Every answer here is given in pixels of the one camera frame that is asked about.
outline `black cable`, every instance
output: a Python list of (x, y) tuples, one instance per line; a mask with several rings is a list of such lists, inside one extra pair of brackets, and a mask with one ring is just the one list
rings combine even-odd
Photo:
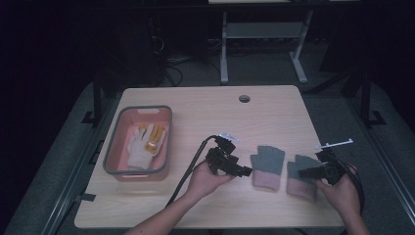
[(166, 69), (171, 69), (171, 70), (177, 71), (180, 74), (179, 81), (177, 81), (177, 83), (174, 83), (173, 77), (171, 77), (171, 75), (168, 72), (165, 73), (165, 77), (168, 79), (168, 81), (170, 81), (171, 86), (176, 87), (176, 86), (180, 85), (180, 83), (183, 81), (183, 72), (181, 70), (179, 70), (177, 68), (173, 68), (173, 67), (166, 67)]
[(189, 175), (192, 173), (193, 169), (195, 168), (195, 164), (198, 161), (199, 156), (201, 155), (202, 151), (205, 148), (205, 145), (208, 143), (208, 141), (210, 139), (216, 138), (215, 135), (211, 135), (210, 137), (208, 137), (206, 140), (204, 140), (201, 144), (201, 146), (199, 147), (198, 152), (196, 152), (195, 157), (193, 157), (192, 162), (189, 164), (189, 166), (187, 167), (186, 172), (184, 173), (184, 175), (182, 176), (182, 178), (180, 179), (180, 182), (178, 183), (176, 189), (174, 190), (173, 195), (171, 195), (170, 200), (168, 201), (167, 205), (165, 205), (166, 207), (168, 205), (170, 205), (172, 202), (174, 202), (174, 200), (177, 197), (177, 194), (180, 192), (181, 187), (183, 186), (184, 182), (186, 181), (187, 177), (189, 177)]
[(294, 230), (298, 231), (302, 235), (308, 235), (308, 233), (304, 232), (302, 229), (295, 228)]
[[(356, 167), (351, 165), (351, 164), (345, 164), (343, 161), (336, 158), (336, 156), (333, 156), (329, 153), (326, 153), (326, 154), (329, 158), (334, 160), (345, 171), (345, 173), (348, 175), (348, 177), (352, 181), (354, 187), (357, 190), (357, 195), (359, 197), (360, 214), (363, 214), (364, 205), (365, 205), (365, 195), (364, 195), (364, 191), (363, 191), (363, 185), (362, 185), (361, 180), (360, 180), (360, 175), (358, 174)], [(349, 169), (350, 167), (354, 169), (355, 173), (350, 171), (350, 169)], [(345, 229), (345, 230), (343, 230), (341, 235), (346, 235), (346, 234), (347, 234), (347, 230)]]

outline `table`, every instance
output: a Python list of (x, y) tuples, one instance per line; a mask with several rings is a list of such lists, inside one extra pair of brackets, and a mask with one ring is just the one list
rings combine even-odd
[[(241, 95), (251, 100), (242, 103)], [(103, 169), (117, 114), (128, 106), (168, 105), (173, 111), (170, 172), (163, 181), (118, 182)], [(202, 141), (230, 132), (241, 139), (233, 155), (238, 164), (252, 166), (250, 155), (258, 145), (286, 152), (278, 192), (254, 188), (252, 177), (238, 177), (203, 198), (185, 214), (176, 228), (271, 228), (342, 226), (333, 208), (319, 192), (315, 203), (287, 195), (287, 161), (296, 154), (315, 158), (318, 137), (295, 86), (217, 86), (134, 88), (124, 91), (115, 118), (92, 173), (87, 194), (75, 218), (80, 228), (132, 227), (161, 210)], [(214, 143), (208, 143), (202, 160)], [(183, 185), (178, 197), (186, 190)]]

